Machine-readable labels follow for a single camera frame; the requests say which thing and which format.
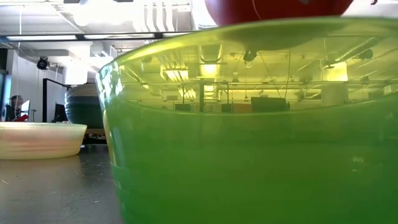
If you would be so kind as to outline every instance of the white ceramic dish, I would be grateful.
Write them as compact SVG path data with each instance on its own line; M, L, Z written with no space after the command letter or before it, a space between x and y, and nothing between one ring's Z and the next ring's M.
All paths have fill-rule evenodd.
M0 123L0 159L49 159L79 153L82 124Z

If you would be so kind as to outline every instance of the white wall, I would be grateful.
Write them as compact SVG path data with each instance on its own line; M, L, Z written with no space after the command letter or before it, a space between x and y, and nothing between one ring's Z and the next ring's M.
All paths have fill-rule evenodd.
M22 57L18 57L15 50L9 50L7 56L7 71L11 74L11 94L21 95L24 101L30 100L30 109L35 109L34 121L42 122L43 105L43 78L64 83L62 71L43 72L36 67L36 63ZM54 83L48 84L47 92L47 122L54 119L55 104L64 104L66 88ZM29 121L33 122L33 112L30 111Z

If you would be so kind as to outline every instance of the person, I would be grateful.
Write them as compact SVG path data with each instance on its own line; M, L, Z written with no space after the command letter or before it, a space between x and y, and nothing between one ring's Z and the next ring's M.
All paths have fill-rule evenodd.
M17 118L21 117L21 106L24 100L21 95L12 96L10 99L10 103L6 105L5 113L5 121L15 121Z

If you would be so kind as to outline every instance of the gray countertop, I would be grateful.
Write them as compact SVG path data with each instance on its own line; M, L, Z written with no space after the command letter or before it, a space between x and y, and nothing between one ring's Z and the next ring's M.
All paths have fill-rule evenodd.
M59 159L0 160L3 223L123 223L106 146Z

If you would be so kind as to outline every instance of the red ball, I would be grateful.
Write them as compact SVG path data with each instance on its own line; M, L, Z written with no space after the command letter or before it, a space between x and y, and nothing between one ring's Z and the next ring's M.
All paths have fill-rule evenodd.
M268 19L340 16L353 0L205 0L219 26Z

